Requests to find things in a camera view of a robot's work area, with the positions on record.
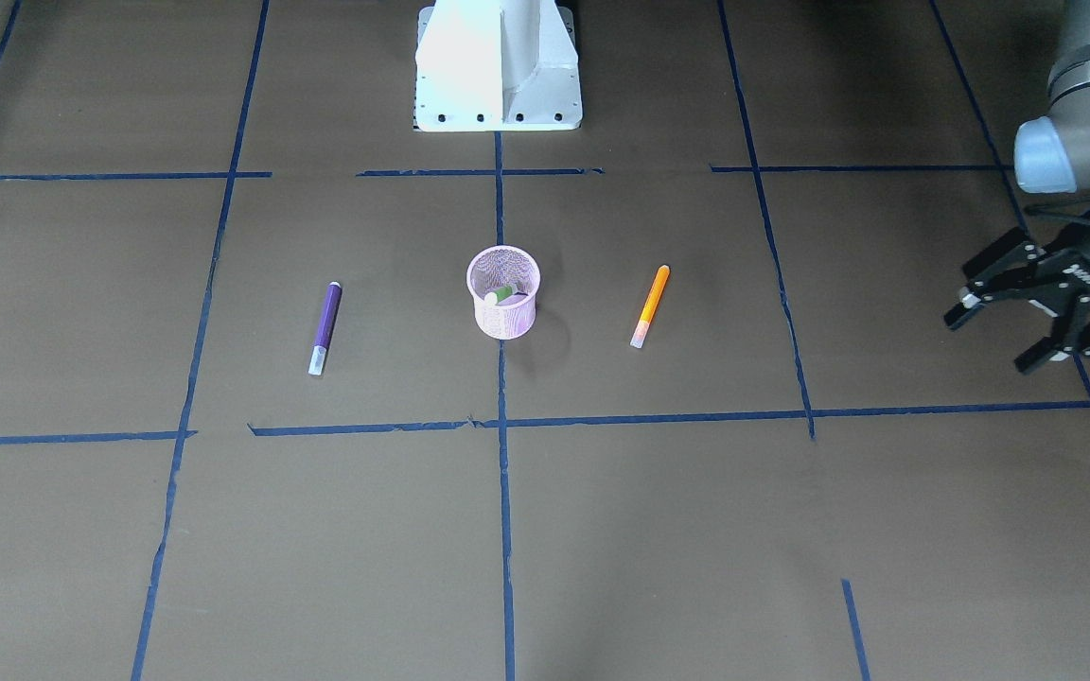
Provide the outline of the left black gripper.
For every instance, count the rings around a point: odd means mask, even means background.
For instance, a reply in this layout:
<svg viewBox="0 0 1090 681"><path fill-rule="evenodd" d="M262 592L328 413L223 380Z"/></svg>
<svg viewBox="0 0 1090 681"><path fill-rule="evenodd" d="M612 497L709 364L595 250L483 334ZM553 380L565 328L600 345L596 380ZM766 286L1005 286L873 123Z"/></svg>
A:
<svg viewBox="0 0 1090 681"><path fill-rule="evenodd" d="M943 315L956 331L991 303L1022 299L1051 318L1051 331L1013 363L1022 375L1047 362L1090 358L1090 197L1081 215L1069 215L1068 200L1030 205L1027 215L1064 222L1054 240L1039 245L1015 228L966 262L966 285Z"/></svg>

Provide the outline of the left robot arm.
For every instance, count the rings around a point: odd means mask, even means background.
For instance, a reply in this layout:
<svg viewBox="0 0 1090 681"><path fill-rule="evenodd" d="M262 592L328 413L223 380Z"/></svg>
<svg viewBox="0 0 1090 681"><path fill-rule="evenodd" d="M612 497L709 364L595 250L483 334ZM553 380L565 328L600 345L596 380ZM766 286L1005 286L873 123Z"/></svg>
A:
<svg viewBox="0 0 1090 681"><path fill-rule="evenodd" d="M944 323L961 328L1005 299L1022 299L1050 316L1046 336L1013 365L1024 375L1049 362L1090 357L1090 1L1068 1L1054 66L1047 73L1047 114L1025 122L1013 143L1018 186L1051 200L1025 208L1059 221L1047 244L1012 229L962 266L966 283Z"/></svg>

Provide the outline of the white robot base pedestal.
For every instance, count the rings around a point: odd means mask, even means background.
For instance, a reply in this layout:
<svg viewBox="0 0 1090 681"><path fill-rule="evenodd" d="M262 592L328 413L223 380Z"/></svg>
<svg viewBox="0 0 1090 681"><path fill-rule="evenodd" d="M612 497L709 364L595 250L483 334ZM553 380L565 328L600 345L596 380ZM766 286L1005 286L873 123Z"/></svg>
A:
<svg viewBox="0 0 1090 681"><path fill-rule="evenodd" d="M580 127L572 9L556 1L436 1L417 13L413 124L423 132Z"/></svg>

